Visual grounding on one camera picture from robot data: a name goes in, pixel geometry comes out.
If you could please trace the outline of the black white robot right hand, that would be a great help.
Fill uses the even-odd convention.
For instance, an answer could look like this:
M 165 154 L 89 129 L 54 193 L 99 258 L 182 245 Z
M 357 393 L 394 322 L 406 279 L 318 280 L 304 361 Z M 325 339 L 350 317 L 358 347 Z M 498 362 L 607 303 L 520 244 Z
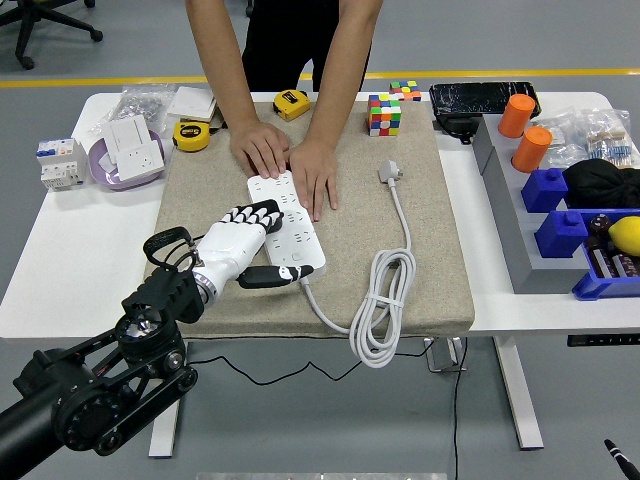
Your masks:
M 638 468 L 626 457 L 626 455 L 617 447 L 617 445 L 613 441 L 611 441 L 610 439 L 605 439 L 604 445 L 628 480 L 640 480 L 640 473 Z

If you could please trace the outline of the person's left hand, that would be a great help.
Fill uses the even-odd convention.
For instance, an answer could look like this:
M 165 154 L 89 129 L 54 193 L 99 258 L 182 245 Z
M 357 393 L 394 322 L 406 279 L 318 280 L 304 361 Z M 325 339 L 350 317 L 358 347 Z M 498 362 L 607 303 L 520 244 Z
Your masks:
M 300 204 L 311 219 L 320 221 L 325 200 L 338 208 L 336 145 L 320 139 L 305 139 L 288 153 L 290 170 Z

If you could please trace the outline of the person's right hand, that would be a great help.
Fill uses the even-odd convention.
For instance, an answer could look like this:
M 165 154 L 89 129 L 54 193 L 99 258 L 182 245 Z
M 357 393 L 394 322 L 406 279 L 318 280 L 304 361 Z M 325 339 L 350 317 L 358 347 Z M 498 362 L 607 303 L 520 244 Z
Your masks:
M 231 151 L 247 177 L 277 179 L 286 170 L 289 141 L 270 123 L 249 120 L 229 127 Z

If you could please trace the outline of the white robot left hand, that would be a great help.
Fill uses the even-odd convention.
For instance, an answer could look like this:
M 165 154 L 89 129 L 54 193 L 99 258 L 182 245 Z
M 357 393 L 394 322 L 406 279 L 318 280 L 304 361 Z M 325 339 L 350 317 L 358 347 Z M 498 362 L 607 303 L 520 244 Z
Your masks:
M 199 263 L 193 275 L 206 307 L 219 300 L 226 283 L 235 280 L 244 289 L 276 288 L 308 275 L 310 265 L 254 266 L 252 261 L 266 236 L 281 228 L 283 213 L 273 199 L 229 210 L 214 223 L 197 246 Z

